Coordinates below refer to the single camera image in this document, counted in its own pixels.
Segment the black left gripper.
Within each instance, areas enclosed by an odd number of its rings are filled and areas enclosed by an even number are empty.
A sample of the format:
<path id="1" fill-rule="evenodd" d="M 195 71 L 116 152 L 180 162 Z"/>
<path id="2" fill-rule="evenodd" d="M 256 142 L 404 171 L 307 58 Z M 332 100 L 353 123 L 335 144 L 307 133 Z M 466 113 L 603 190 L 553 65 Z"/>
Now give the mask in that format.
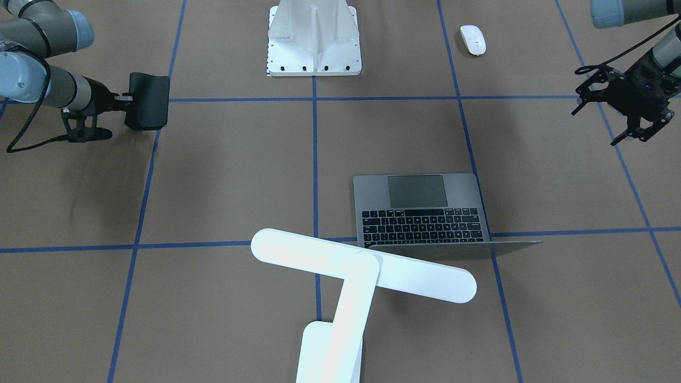
<path id="1" fill-rule="evenodd" d="M 611 106 L 627 117 L 627 128 L 610 143 L 625 139 L 649 141 L 674 117 L 670 99 L 679 94 L 679 56 L 662 65 L 653 53 L 646 53 L 611 83 Z M 651 123 L 642 128 L 641 120 Z"/>

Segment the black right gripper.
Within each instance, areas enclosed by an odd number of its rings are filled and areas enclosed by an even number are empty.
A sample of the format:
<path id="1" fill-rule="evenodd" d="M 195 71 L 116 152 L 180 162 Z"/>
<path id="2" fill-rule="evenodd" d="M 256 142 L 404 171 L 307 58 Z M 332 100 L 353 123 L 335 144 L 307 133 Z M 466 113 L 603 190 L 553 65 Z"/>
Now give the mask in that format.
<path id="1" fill-rule="evenodd" d="M 120 111 L 122 104 L 131 104 L 134 101 L 132 94 L 115 94 L 102 83 L 90 78 L 85 78 L 90 89 L 90 99 L 85 107 L 80 110 L 80 115 L 90 117 L 104 112 Z"/>

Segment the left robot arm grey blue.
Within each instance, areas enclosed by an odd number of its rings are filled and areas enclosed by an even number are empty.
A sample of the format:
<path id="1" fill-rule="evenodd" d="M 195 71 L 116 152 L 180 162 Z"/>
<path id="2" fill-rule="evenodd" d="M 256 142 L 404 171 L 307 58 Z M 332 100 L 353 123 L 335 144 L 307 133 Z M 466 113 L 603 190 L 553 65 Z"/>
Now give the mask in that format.
<path id="1" fill-rule="evenodd" d="M 675 116 L 670 105 L 679 95 L 679 1 L 592 1 L 589 10 L 598 29 L 669 18 L 622 53 L 577 70 L 588 73 L 576 89 L 581 106 L 605 104 L 625 117 L 625 128 L 611 146 L 649 141 Z"/>

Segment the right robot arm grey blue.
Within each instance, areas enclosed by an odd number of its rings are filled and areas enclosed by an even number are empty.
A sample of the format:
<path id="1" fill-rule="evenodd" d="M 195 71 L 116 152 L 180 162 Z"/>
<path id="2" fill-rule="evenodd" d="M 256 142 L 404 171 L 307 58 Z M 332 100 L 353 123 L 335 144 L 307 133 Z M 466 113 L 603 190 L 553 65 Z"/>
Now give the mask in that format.
<path id="1" fill-rule="evenodd" d="M 94 29 L 83 13 L 53 1 L 2 1 L 2 8 L 12 16 L 2 22 L 3 96 L 85 116 L 122 111 L 131 102 L 100 82 L 47 63 L 93 45 Z"/>

